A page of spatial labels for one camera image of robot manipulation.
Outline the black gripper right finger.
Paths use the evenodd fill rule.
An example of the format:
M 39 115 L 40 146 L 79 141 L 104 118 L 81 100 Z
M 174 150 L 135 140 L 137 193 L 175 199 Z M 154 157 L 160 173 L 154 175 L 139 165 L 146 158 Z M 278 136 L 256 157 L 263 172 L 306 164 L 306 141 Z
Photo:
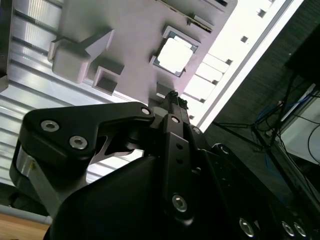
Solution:
M 294 205 L 287 207 L 225 145 L 209 147 L 203 133 L 191 125 L 187 101 L 179 98 L 182 120 L 191 146 L 200 154 L 203 174 L 214 183 L 223 211 L 227 240 L 313 240 L 315 239 L 315 197 L 309 182 L 292 173 L 294 164 L 267 155 L 291 191 Z

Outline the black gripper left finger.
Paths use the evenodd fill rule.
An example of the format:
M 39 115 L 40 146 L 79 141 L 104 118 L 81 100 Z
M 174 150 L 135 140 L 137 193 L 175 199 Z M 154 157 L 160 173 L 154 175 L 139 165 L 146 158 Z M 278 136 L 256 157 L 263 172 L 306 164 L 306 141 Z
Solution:
M 168 183 L 192 170 L 192 150 L 175 91 L 159 107 L 140 102 L 32 110 L 19 133 L 19 172 L 57 215 L 76 191 L 146 157 Z

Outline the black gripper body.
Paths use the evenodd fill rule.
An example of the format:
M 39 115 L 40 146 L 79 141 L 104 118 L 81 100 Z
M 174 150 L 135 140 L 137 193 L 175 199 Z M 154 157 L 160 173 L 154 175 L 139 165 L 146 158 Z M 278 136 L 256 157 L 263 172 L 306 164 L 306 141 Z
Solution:
M 60 206 L 47 240 L 232 240 L 235 219 L 221 195 L 218 156 L 196 151 L 171 183 L 148 156 L 76 191 Z

